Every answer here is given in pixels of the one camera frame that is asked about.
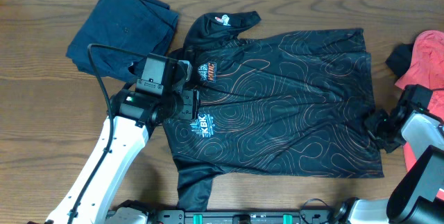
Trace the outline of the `black orange patterned jersey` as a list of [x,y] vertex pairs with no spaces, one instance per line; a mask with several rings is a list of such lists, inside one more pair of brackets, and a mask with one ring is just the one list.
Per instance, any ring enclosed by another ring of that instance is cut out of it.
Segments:
[[193,70],[198,116],[165,121],[178,170],[178,207],[207,208],[226,173],[380,178],[382,159],[364,126],[375,108],[371,56],[360,28],[240,34],[257,12],[211,12],[171,57]]

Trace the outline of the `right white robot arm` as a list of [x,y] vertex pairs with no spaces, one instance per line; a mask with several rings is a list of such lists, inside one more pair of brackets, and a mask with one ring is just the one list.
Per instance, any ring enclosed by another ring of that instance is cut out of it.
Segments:
[[366,119],[378,148],[390,153],[405,147],[407,174],[387,199],[344,202],[337,223],[443,222],[443,120],[428,109],[434,92],[407,85],[391,112],[380,110]]

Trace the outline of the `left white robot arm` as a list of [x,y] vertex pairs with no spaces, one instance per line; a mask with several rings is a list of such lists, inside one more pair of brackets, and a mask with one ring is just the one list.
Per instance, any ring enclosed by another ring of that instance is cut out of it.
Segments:
[[149,223],[151,212],[136,200],[110,206],[130,165],[153,130],[170,119],[194,120],[200,105],[195,89],[156,96],[122,89],[110,99],[111,112],[75,183],[46,223]]

